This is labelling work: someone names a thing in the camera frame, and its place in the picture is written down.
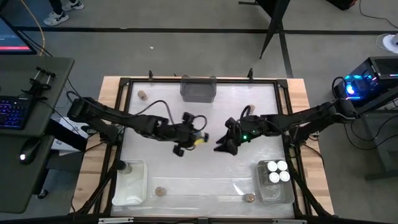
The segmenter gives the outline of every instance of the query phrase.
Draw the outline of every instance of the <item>computer mouse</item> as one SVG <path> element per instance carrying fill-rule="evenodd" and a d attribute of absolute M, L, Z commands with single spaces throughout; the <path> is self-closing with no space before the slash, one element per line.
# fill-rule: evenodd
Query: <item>computer mouse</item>
<path fill-rule="evenodd" d="M 19 154 L 19 162 L 21 164 L 27 165 L 33 162 L 36 157 L 36 152 L 39 150 L 39 146 L 42 140 L 40 138 L 30 138 L 28 139 Z"/>

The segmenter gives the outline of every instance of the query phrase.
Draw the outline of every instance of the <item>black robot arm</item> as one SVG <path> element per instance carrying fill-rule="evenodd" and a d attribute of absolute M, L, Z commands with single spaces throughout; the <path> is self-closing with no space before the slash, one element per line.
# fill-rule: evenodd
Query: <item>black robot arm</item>
<path fill-rule="evenodd" d="M 129 114 L 107 107 L 92 98 L 77 98 L 69 109 L 68 117 L 75 122 L 86 123 L 99 132 L 101 140 L 114 143 L 118 140 L 119 129 L 104 120 L 132 128 L 145 138 L 157 141 L 172 141 L 177 145 L 173 152 L 182 157 L 181 148 L 193 147 L 199 142 L 207 142 L 208 134 L 193 127 L 195 116 L 185 112 L 182 123 L 169 124 L 169 119 L 145 114 Z"/>
<path fill-rule="evenodd" d="M 217 141 L 214 151 L 238 153 L 238 147 L 259 136 L 288 135 L 290 144 L 300 146 L 317 131 L 334 123 L 345 123 L 359 114 L 349 100 L 337 99 L 293 114 L 249 115 L 249 106 L 243 110 L 239 122 L 229 118 L 227 133 Z"/>

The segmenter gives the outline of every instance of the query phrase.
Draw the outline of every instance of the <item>monitor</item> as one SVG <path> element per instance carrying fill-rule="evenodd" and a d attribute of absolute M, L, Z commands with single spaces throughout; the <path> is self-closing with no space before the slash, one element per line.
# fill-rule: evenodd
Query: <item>monitor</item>
<path fill-rule="evenodd" d="M 21 54 L 32 55 L 36 51 L 32 46 L 0 16 L 0 55 Z"/>

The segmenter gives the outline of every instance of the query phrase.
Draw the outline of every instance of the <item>wooden table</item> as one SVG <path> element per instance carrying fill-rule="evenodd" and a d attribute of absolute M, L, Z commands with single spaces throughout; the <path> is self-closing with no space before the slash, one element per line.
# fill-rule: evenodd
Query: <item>wooden table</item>
<path fill-rule="evenodd" d="M 114 108 L 114 104 L 116 101 L 116 95 L 118 92 L 119 80 L 121 77 L 104 77 L 103 84 L 101 87 L 101 91 L 99 93 L 98 101 L 104 105 Z M 180 77 L 157 77 L 157 78 L 180 78 Z M 293 112 L 302 111 L 309 108 L 309 102 L 307 98 L 307 92 L 305 90 L 304 80 L 302 79 L 287 79 L 289 84 L 289 94 L 290 100 L 292 104 Z M 124 99 L 122 99 L 121 107 L 122 110 L 124 106 Z M 90 138 L 87 147 L 94 146 L 98 144 L 99 138 L 98 136 L 93 136 Z M 313 147 L 317 151 L 319 151 L 318 143 L 312 140 L 307 141 L 307 145 Z M 78 210 L 83 206 L 83 204 L 89 199 L 91 194 L 94 192 L 95 188 L 100 181 L 101 169 L 104 160 L 105 153 L 105 145 L 98 146 L 85 154 L 83 159 L 83 163 L 80 169 L 79 179 L 76 185 L 75 195 L 73 198 L 73 205 Z M 114 147 L 113 153 L 111 155 L 110 163 L 113 162 L 114 151 L 116 148 Z M 315 198 L 320 202 L 323 208 L 329 213 L 333 214 L 333 207 L 330 200 L 328 183 L 326 181 L 325 171 L 323 168 L 321 158 L 311 151 L 307 147 L 302 147 L 301 152 L 305 178 L 307 181 L 307 186 L 311 190 L 312 194 L 314 194 Z M 301 194 L 301 190 L 296 184 L 298 203 L 300 205 L 300 209 L 303 213 L 304 204 L 303 198 Z M 108 197 L 108 187 L 104 190 L 104 195 L 102 199 L 101 211 L 105 208 L 106 200 Z"/>

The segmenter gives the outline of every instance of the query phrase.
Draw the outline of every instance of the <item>person's foot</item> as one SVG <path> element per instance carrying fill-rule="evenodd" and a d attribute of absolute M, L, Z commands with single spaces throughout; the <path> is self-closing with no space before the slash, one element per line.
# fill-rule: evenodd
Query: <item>person's foot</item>
<path fill-rule="evenodd" d="M 47 26 L 56 26 L 60 24 L 61 22 L 65 22 L 69 19 L 69 15 L 66 14 L 65 12 L 62 12 L 60 15 L 58 15 L 55 12 L 51 12 L 49 14 L 49 17 L 44 19 L 44 23 Z"/>
<path fill-rule="evenodd" d="M 81 3 L 81 1 L 79 0 L 77 0 L 75 3 L 68 1 L 66 5 L 62 6 L 62 9 L 64 11 L 70 11 L 72 9 L 84 9 L 84 8 L 85 5 Z"/>

